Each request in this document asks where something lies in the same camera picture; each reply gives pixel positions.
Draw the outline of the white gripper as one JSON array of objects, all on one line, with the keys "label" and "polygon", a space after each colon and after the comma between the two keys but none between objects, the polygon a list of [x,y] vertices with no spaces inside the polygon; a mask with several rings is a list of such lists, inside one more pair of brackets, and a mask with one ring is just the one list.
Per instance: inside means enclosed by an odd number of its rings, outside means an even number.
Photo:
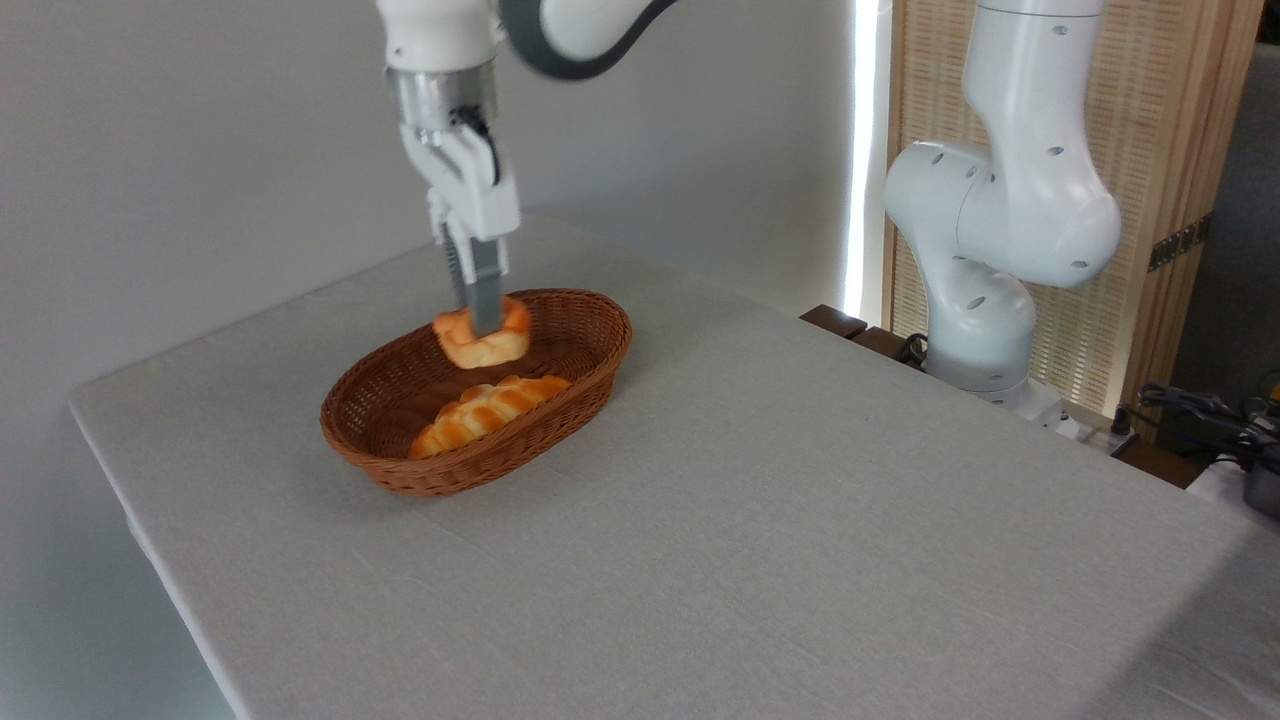
[{"label": "white gripper", "polygon": [[[457,304],[471,311],[474,336],[502,328],[504,240],[521,223],[515,173],[506,151],[476,120],[447,129],[399,123],[412,167],[428,184],[433,241],[445,252]],[[474,282],[466,283],[454,241],[467,241]]]}]

